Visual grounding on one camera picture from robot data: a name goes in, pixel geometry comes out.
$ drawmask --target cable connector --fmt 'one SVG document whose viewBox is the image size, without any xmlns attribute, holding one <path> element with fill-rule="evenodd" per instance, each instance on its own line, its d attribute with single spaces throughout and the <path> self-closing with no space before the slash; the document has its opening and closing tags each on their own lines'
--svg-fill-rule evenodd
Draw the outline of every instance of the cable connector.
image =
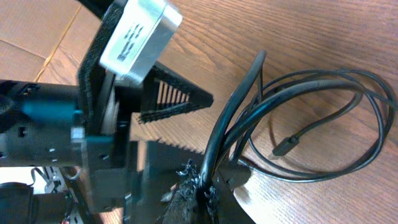
<svg viewBox="0 0 398 224">
<path fill-rule="evenodd" d="M 272 150 L 272 153 L 274 156 L 284 156 L 290 150 L 292 150 L 299 142 L 299 139 L 295 136 L 285 138 L 274 148 L 274 150 Z"/>
</svg>

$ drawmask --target black cylinder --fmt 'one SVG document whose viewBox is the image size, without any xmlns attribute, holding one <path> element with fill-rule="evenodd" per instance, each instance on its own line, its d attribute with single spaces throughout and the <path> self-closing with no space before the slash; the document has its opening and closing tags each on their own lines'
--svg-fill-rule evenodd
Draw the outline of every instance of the black cylinder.
<svg viewBox="0 0 398 224">
<path fill-rule="evenodd" d="M 0 80 L 0 95 L 12 105 L 0 111 L 0 166 L 81 165 L 76 86 Z"/>
</svg>

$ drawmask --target brown wooden tabletop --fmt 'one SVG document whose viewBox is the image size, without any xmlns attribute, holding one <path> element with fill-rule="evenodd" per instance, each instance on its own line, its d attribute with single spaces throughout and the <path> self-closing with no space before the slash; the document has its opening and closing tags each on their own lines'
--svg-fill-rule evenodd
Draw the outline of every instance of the brown wooden tabletop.
<svg viewBox="0 0 398 224">
<path fill-rule="evenodd" d="M 297 70 L 354 68 L 377 73 L 398 90 L 397 1 L 172 2 L 184 20 L 160 61 L 212 93 L 215 102 L 211 108 L 150 124 L 135 120 L 132 138 L 162 138 L 204 150 L 229 96 L 263 49 L 264 83 Z M 76 84 L 75 72 L 100 24 L 79 7 L 38 81 Z M 275 142 L 338 110 L 350 97 L 328 91 L 289 101 L 262 119 L 254 142 L 267 156 Z M 290 184 L 253 172 L 235 191 L 236 198 L 257 223 L 398 223 L 397 134 L 395 125 L 379 157 L 353 174 Z M 360 157 L 376 138 L 376 117 L 364 98 L 353 111 L 310 131 L 276 163 L 298 170 L 338 170 Z M 263 164 L 249 146 L 244 155 Z M 103 218 L 118 223 L 119 216 L 118 211 Z"/>
</svg>

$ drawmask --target wooden surface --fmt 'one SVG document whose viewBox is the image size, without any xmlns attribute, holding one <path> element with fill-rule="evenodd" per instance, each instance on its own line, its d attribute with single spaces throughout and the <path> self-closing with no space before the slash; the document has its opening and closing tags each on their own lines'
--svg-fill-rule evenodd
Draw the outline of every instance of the wooden surface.
<svg viewBox="0 0 398 224">
<path fill-rule="evenodd" d="M 204 150 L 230 94 L 262 49 L 268 53 L 264 82 L 303 69 L 359 68 L 380 74 L 398 90 L 397 1 L 172 2 L 184 20 L 160 61 L 212 93 L 215 102 L 209 109 L 159 122 L 135 121 L 133 138 L 161 137 Z M 76 83 L 76 69 L 99 25 L 92 17 L 80 9 L 40 82 Z M 261 121 L 254 141 L 268 155 L 274 141 L 334 112 L 349 98 L 349 93 L 329 91 L 294 99 Z M 394 127 L 380 156 L 354 174 L 290 184 L 254 172 L 236 197 L 258 223 L 398 223 L 397 133 Z M 376 119 L 364 100 L 342 118 L 310 131 L 277 162 L 300 170 L 337 170 L 376 138 Z M 248 147 L 245 155 L 256 159 Z M 117 223 L 118 214 L 105 214 L 104 219 Z"/>
</svg>

